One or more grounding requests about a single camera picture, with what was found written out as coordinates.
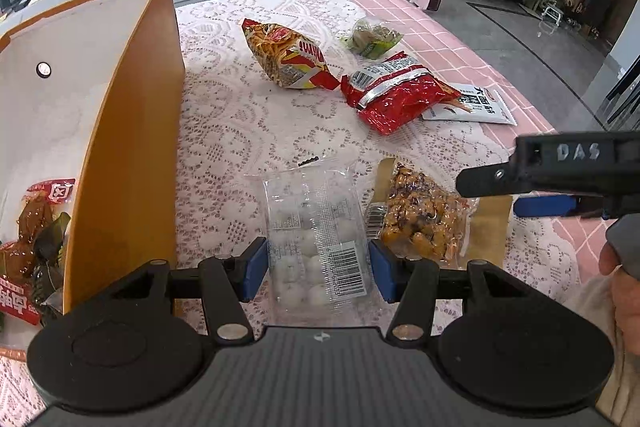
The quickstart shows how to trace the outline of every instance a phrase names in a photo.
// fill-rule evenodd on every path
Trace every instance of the round hole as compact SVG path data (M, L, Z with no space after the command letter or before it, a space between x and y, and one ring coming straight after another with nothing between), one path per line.
M51 76L51 66L46 62L40 62L36 66L36 73L40 78L49 78Z

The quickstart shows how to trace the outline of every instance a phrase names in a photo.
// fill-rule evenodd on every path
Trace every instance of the metal screw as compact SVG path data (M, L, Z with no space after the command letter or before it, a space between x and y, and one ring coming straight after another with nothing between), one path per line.
M391 332L400 341L416 341L424 335L424 330L415 324L402 324L396 326Z
M226 341L238 341L249 333L242 324L223 324L218 328L218 336Z

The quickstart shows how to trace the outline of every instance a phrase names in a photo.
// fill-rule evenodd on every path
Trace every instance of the barcode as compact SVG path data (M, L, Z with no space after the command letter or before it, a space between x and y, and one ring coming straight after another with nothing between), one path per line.
M356 71L351 75L350 84L356 89L364 90L373 82L373 79L374 77L370 74L363 73L362 71Z
M386 203L371 203L367 209L365 225L367 229L367 239L377 239L380 237L382 225L385 221Z
M331 290L335 299L367 294L355 241L328 247L326 256Z

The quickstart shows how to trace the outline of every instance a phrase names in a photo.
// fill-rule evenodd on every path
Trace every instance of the sleeve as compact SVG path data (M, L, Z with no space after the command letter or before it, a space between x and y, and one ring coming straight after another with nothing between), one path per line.
M640 362L625 351L616 326L610 277L596 277L567 293L563 304L599 327L615 351L615 363L597 409L620 427L640 427Z

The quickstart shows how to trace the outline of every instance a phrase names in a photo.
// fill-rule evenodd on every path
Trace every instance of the table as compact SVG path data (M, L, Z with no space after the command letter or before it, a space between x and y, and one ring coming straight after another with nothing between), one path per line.
M499 89L518 126L414 121L380 136L356 117L340 92L281 89L268 81L240 29L244 18L296 29L320 43L332 72L340 75L364 60L336 36L347 34L365 14L398 25L405 36L394 51L407 50L444 81ZM384 156L396 155L453 188L461 169L505 161L516 134L553 131L503 76L404 0L214 0L178 8L177 15L187 70L176 200L180 267L196 266L210 255L238 255L264 233L261 186L246 174L337 155L353 161L364 207ZM559 298L597 273L603 243L601 221L513 218L504 267ZM186 320L204 331L199 302L185 301L183 309ZM259 331L270 313L268 283L244 309ZM393 311L378 297L357 321L385 330ZM434 333L461 311L459 301L439 303ZM24 365L0 359L0 425L23 425L41 407Z

